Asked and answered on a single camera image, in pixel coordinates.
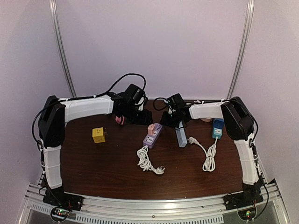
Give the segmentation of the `light blue power strip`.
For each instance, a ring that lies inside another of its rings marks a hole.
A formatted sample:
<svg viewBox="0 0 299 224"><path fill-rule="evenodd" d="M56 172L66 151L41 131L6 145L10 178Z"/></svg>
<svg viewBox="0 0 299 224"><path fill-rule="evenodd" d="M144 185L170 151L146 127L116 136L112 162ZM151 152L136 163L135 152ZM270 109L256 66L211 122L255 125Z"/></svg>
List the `light blue power strip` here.
<svg viewBox="0 0 299 224"><path fill-rule="evenodd" d="M184 127L179 127L175 129L177 140L178 140L178 146L181 148L184 148L187 145L187 137L185 134Z"/></svg>

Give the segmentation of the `pink charger plug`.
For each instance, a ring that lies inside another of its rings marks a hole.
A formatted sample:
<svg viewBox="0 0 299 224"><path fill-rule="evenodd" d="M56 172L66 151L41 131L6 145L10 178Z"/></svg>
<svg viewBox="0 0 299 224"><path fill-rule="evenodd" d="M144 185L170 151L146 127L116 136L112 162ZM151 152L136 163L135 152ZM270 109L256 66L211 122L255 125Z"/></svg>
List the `pink charger plug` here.
<svg viewBox="0 0 299 224"><path fill-rule="evenodd" d="M155 124L149 125L147 130L148 130L148 135L154 135L154 133L155 133Z"/></svg>

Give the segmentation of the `purple power strip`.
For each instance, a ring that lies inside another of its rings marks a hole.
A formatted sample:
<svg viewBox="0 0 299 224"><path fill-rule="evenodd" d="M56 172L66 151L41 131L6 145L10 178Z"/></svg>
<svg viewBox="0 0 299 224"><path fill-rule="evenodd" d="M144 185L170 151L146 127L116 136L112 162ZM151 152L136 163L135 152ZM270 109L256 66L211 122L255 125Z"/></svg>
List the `purple power strip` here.
<svg viewBox="0 0 299 224"><path fill-rule="evenodd" d="M154 144L156 143L159 135L162 132L163 126L159 123L154 123L155 124L155 133L154 135L146 135L146 137L143 140L143 146L147 146L148 148L153 148Z"/></svg>

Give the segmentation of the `yellow cube adapter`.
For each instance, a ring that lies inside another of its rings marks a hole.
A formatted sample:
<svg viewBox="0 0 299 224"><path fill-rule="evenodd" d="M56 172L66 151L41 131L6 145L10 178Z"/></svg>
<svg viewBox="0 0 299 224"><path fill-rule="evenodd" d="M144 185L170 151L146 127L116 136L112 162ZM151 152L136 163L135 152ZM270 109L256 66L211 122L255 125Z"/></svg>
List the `yellow cube adapter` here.
<svg viewBox="0 0 299 224"><path fill-rule="evenodd" d="M106 132L103 127L92 129L92 138L95 144L106 142Z"/></svg>

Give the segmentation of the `teal blue socket box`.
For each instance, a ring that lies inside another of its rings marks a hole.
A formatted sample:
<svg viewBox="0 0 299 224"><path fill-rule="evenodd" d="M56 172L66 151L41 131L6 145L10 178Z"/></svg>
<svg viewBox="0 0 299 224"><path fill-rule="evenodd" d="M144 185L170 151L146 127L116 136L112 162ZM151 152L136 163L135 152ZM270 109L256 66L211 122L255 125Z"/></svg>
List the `teal blue socket box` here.
<svg viewBox="0 0 299 224"><path fill-rule="evenodd" d="M222 137L222 132L224 128L223 119L214 119L213 120L213 129L212 129L212 138L220 140Z"/></svg>

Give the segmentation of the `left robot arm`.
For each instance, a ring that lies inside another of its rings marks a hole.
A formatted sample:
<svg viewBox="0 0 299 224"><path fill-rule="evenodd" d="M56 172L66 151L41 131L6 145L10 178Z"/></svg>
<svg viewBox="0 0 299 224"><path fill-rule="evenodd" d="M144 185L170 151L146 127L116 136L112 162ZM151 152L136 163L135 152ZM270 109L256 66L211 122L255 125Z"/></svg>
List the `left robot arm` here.
<svg viewBox="0 0 299 224"><path fill-rule="evenodd" d="M125 93L110 92L103 96L82 98L57 98L49 96L43 109L39 112L37 141L44 157L44 171L48 187L54 189L49 193L49 200L57 207L67 203L67 196L57 188L62 187L60 172L60 151L65 139L65 127L68 122L94 115L115 114L124 117L129 123L150 125L153 122L152 112L140 109L142 103L134 102Z"/></svg>

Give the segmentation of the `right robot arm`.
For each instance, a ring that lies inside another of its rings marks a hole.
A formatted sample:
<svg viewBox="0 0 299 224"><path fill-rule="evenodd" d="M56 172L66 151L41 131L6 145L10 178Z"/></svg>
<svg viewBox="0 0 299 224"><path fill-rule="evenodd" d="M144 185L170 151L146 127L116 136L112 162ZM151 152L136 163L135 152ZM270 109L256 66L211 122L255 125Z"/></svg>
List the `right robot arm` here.
<svg viewBox="0 0 299 224"><path fill-rule="evenodd" d="M242 181L254 185L259 181L255 137L257 122L240 97L208 102L185 102L180 94L167 99L160 123L178 128L192 119L222 119L228 136L234 141L242 167Z"/></svg>

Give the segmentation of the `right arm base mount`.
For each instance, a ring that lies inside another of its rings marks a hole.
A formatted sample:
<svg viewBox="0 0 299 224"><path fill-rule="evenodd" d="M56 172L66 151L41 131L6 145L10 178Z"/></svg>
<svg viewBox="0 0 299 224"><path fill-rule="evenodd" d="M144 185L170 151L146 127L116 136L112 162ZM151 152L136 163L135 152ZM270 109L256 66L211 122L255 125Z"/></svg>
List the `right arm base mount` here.
<svg viewBox="0 0 299 224"><path fill-rule="evenodd" d="M254 183L253 185L243 183L242 192L226 194L223 197L226 210L238 209L262 202L261 186L261 182Z"/></svg>

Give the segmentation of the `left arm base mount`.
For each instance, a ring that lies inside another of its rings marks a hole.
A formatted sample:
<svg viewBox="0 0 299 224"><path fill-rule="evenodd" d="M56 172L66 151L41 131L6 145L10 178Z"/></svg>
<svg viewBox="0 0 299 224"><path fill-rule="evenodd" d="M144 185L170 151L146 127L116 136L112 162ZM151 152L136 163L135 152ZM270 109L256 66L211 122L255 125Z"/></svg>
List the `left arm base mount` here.
<svg viewBox="0 0 299 224"><path fill-rule="evenodd" d="M51 189L49 186L45 186L46 191L45 195L43 196L43 202L57 206L59 208L67 209L70 211L80 211L83 197L74 195L74 194L68 194L64 192L63 186Z"/></svg>

